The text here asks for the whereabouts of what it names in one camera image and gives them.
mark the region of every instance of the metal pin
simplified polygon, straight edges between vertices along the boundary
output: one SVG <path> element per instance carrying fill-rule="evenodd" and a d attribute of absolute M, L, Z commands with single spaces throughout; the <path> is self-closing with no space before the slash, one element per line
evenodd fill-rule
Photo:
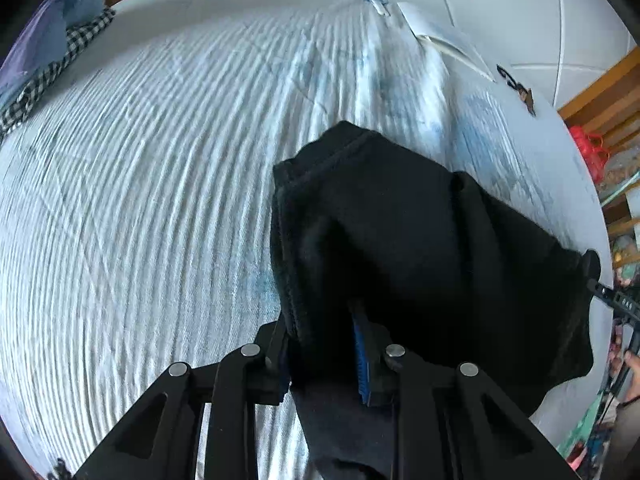
<path fill-rule="evenodd" d="M 244 356 L 244 357 L 253 357 L 256 356 L 260 353 L 260 346 L 255 344 L 255 343 L 249 343 L 247 345 L 244 345 L 241 349 L 240 349 L 240 353 Z"/>
<path fill-rule="evenodd" d="M 169 366 L 169 375 L 171 377 L 181 377 L 187 373 L 187 365 L 184 363 L 174 363 Z"/>
<path fill-rule="evenodd" d="M 389 357 L 402 357 L 404 355 L 404 347 L 402 345 L 391 344 L 386 347 L 386 354 Z"/>
<path fill-rule="evenodd" d="M 467 377 L 475 377 L 478 375 L 478 367 L 473 363 L 462 363 L 460 373 Z"/>

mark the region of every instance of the white bedsheet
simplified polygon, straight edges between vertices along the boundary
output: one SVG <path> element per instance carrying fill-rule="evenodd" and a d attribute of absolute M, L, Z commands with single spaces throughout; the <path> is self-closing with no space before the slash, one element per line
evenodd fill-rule
<path fill-rule="evenodd" d="M 363 0 L 125 0 L 0 148 L 0 417 L 41 474 L 75 470 L 177 360 L 218 361 L 276 318 L 271 168 L 339 120 L 466 170 L 567 247 L 610 257 L 552 108 L 418 45 Z M 532 420 L 560 442 L 596 365 Z M 302 478 L 289 397 L 257 413 L 260 478 Z"/>

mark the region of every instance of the human hand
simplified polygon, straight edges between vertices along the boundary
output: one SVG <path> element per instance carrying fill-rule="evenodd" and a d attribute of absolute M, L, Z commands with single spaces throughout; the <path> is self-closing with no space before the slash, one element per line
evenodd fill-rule
<path fill-rule="evenodd" d="M 612 376 L 615 376 L 620 372 L 620 368 L 622 368 L 622 359 L 620 358 L 620 353 L 622 349 L 622 330 L 616 330 L 616 339 L 615 342 L 611 344 L 609 347 L 609 361 L 610 368 L 609 373 Z M 629 402 L 630 400 L 634 400 L 640 397 L 640 357 L 632 354 L 627 351 L 624 355 L 624 362 L 630 368 L 633 377 L 631 379 L 631 385 L 629 389 L 626 391 L 625 402 Z"/>

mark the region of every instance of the finger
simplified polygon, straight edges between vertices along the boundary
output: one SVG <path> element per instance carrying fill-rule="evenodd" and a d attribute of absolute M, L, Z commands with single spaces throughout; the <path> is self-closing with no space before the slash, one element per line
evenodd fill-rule
<path fill-rule="evenodd" d="M 622 368 L 622 359 L 620 359 L 619 357 L 613 358 L 611 360 L 610 368 L 612 372 L 618 373 L 620 371 L 620 368 Z"/>
<path fill-rule="evenodd" d="M 635 374 L 640 373 L 640 357 L 633 355 L 631 352 L 625 352 L 625 363 L 633 370 Z"/>

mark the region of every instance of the blue cloth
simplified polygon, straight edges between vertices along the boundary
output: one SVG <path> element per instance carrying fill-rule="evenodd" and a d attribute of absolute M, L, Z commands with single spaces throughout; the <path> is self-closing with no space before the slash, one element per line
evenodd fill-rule
<path fill-rule="evenodd" d="M 36 69 L 30 75 L 65 56 L 67 28 L 90 22 L 100 15 L 104 10 L 104 0 L 58 0 L 54 3 L 54 8 L 55 12 L 51 13 L 33 52 L 33 65 Z"/>
<path fill-rule="evenodd" d="M 34 68 L 15 76 L 0 88 L 0 110 L 44 67 L 65 57 L 66 30 L 94 20 L 104 10 L 104 0 L 58 0 L 50 7 L 49 20 L 33 49 Z"/>
<path fill-rule="evenodd" d="M 7 86 L 12 85 L 21 76 L 33 75 L 33 73 L 41 68 L 41 65 L 36 63 L 34 53 L 39 50 L 41 44 L 51 44 L 48 40 L 44 40 L 44 33 L 51 31 L 49 27 L 50 22 L 57 23 L 58 28 L 56 34 L 56 41 L 60 41 L 62 38 L 63 56 L 66 49 L 65 44 L 65 31 L 62 30 L 60 35 L 60 14 L 63 12 L 64 7 L 60 6 L 60 0 L 44 0 L 34 15 L 29 20 L 29 23 L 24 26 L 20 36 L 15 41 L 9 54 L 2 62 L 0 66 L 0 92 L 4 91 Z"/>

